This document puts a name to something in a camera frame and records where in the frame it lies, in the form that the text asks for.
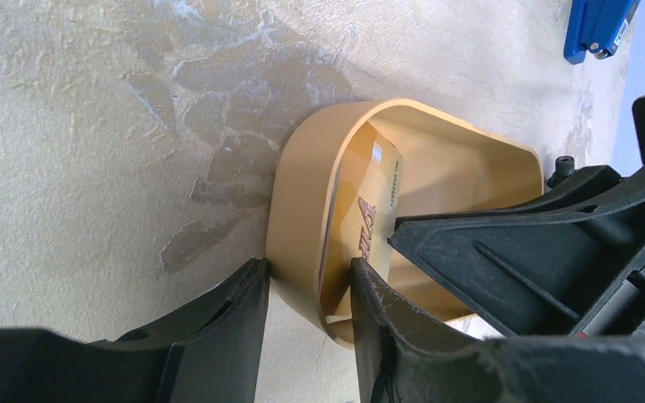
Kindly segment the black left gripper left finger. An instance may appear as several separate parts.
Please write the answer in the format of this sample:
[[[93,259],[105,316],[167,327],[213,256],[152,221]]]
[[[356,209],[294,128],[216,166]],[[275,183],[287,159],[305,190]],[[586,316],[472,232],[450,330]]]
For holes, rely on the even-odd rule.
[[[207,293],[114,341],[0,328],[0,402],[251,402],[269,270],[267,260],[251,259]]]

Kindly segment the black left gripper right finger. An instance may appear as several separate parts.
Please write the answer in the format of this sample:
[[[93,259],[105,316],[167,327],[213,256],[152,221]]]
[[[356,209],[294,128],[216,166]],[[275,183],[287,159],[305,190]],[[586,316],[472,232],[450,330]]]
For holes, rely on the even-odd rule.
[[[645,402],[645,338],[480,340],[351,262],[363,402]]]

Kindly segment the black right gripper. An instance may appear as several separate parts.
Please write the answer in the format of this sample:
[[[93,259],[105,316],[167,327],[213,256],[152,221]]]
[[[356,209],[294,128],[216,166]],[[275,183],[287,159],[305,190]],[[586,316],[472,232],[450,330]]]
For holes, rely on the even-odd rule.
[[[645,173],[645,96],[632,116]],[[513,207],[399,217],[390,243],[503,335],[645,337],[645,263],[580,331],[633,240],[599,215],[600,198],[620,183],[609,166],[585,167]],[[645,203],[629,223],[645,235]]]

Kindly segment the card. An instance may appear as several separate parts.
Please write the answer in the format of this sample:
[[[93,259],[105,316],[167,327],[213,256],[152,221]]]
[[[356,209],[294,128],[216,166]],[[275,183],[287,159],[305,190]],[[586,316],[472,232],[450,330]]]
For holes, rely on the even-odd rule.
[[[386,280],[397,217],[403,159],[371,124],[363,124],[343,152],[331,201],[320,304],[326,322],[351,317],[350,261],[361,258]]]

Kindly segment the orange oval tray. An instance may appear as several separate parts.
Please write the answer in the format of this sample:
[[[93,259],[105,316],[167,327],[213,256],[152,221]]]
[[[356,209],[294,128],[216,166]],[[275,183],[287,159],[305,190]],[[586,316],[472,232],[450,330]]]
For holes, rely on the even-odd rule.
[[[354,343],[352,312],[348,320],[326,322],[321,270],[340,160],[365,123],[403,159],[396,218],[512,207],[544,190],[543,167],[532,148],[411,99],[333,105],[303,121],[276,168],[265,252],[286,304],[346,348]],[[443,322],[459,325],[474,317],[393,248],[386,281]]]

